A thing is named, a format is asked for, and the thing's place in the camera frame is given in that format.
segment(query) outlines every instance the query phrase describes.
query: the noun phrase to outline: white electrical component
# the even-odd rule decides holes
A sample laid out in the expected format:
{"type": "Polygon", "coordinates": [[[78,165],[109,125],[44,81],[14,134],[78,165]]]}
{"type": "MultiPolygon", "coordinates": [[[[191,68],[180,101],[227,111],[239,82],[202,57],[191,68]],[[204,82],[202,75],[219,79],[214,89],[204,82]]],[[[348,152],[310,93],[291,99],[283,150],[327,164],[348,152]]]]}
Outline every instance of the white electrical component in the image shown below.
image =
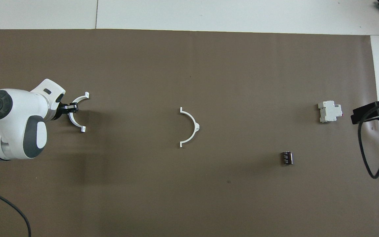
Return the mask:
{"type": "Polygon", "coordinates": [[[343,113],[341,112],[341,105],[335,105],[332,100],[319,103],[318,108],[321,113],[321,123],[336,121],[337,117],[343,116],[343,113]]]}

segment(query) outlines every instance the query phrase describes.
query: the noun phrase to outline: cable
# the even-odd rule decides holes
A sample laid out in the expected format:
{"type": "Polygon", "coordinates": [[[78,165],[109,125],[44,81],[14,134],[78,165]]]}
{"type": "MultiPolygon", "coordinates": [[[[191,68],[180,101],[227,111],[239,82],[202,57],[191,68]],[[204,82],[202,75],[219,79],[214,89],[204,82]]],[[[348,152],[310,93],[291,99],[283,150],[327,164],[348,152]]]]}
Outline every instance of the cable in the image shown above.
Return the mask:
{"type": "Polygon", "coordinates": [[[379,105],[375,106],[374,108],[372,108],[368,112],[366,112],[362,116],[361,121],[359,121],[359,125],[358,125],[359,149],[361,150],[361,155],[362,155],[362,159],[364,160],[366,170],[368,171],[368,174],[370,175],[370,177],[373,179],[377,179],[379,177],[379,168],[375,174],[372,174],[372,171],[370,170],[368,162],[367,162],[366,157],[365,157],[364,146],[362,145],[361,129],[362,129],[362,124],[365,122],[365,120],[368,118],[368,116],[378,109],[379,109],[379,105]]]}
{"type": "Polygon", "coordinates": [[[29,221],[27,220],[27,217],[24,215],[24,213],[22,213],[22,211],[20,211],[20,209],[18,207],[16,207],[14,204],[12,204],[10,201],[6,200],[5,198],[1,197],[0,196],[0,199],[2,201],[4,201],[6,204],[10,205],[12,208],[14,208],[18,214],[20,214],[20,216],[24,219],[24,221],[26,222],[26,225],[27,225],[27,232],[29,233],[29,237],[32,236],[32,231],[30,229],[30,223],[29,221]]]}

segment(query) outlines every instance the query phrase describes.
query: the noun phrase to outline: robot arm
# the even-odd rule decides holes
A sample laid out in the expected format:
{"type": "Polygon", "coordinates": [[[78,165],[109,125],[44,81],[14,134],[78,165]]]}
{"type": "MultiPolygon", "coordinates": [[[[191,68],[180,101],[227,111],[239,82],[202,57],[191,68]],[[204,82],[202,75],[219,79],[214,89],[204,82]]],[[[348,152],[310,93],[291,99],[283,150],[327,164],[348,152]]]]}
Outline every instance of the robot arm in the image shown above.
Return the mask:
{"type": "Polygon", "coordinates": [[[31,159],[46,145],[45,121],[57,114],[65,90],[45,79],[30,92],[0,90],[0,161],[31,159]]]}

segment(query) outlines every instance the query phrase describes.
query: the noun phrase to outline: curved plastic part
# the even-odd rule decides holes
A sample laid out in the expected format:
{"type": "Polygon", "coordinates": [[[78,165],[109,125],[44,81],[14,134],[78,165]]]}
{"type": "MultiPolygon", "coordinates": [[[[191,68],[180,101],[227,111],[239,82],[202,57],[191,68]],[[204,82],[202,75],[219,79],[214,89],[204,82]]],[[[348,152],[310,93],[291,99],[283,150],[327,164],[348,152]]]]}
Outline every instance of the curved plastic part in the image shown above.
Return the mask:
{"type": "Polygon", "coordinates": [[[182,107],[181,107],[180,113],[188,115],[188,117],[190,117],[192,119],[192,121],[194,122],[194,132],[192,133],[192,135],[188,139],[186,139],[185,141],[179,142],[179,147],[182,147],[182,144],[184,144],[184,143],[188,142],[189,140],[191,140],[194,137],[195,133],[198,130],[200,130],[200,125],[195,121],[195,118],[190,113],[183,111],[182,107]]]}
{"type": "MultiPolygon", "coordinates": [[[[85,92],[84,93],[84,96],[80,96],[80,97],[78,97],[77,99],[74,99],[72,102],[73,103],[77,103],[78,104],[78,102],[80,102],[80,101],[82,101],[82,100],[84,100],[84,99],[89,99],[89,93],[88,92],[85,92]]],[[[79,125],[78,123],[77,123],[77,121],[74,119],[74,113],[73,112],[70,112],[69,114],[68,114],[68,117],[69,117],[69,120],[71,120],[71,123],[72,124],[74,124],[75,126],[77,126],[77,127],[79,127],[79,128],[81,128],[81,132],[86,132],[86,126],[82,126],[82,125],[79,125]]]]}

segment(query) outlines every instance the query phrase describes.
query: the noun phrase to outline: thick black cable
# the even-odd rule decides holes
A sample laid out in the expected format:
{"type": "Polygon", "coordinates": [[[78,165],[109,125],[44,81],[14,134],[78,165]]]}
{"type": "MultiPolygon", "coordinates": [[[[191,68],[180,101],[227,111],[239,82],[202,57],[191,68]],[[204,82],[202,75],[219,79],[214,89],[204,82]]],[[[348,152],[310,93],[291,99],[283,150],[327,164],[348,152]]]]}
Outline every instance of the thick black cable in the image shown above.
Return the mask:
{"type": "Polygon", "coordinates": [[[25,216],[25,214],[18,207],[16,207],[14,204],[12,204],[10,201],[6,200],[5,198],[0,196],[0,200],[4,201],[6,204],[10,205],[12,208],[14,208],[18,212],[18,214],[20,214],[20,216],[26,222],[27,232],[29,233],[29,237],[31,237],[32,236],[32,230],[30,229],[30,223],[27,220],[27,217],[25,216]]]}
{"type": "Polygon", "coordinates": [[[368,112],[366,112],[362,116],[361,120],[359,121],[359,125],[358,125],[358,141],[359,141],[359,149],[361,150],[362,160],[364,160],[364,164],[365,164],[366,170],[368,171],[368,174],[373,179],[377,179],[379,177],[379,168],[378,168],[378,170],[377,170],[377,172],[375,174],[373,174],[372,171],[369,168],[368,162],[367,162],[366,157],[365,157],[364,146],[362,144],[361,129],[362,129],[362,124],[365,122],[365,120],[368,118],[368,116],[370,114],[372,114],[373,112],[375,112],[376,110],[378,110],[378,109],[379,109],[379,105],[373,107],[368,112]]]}

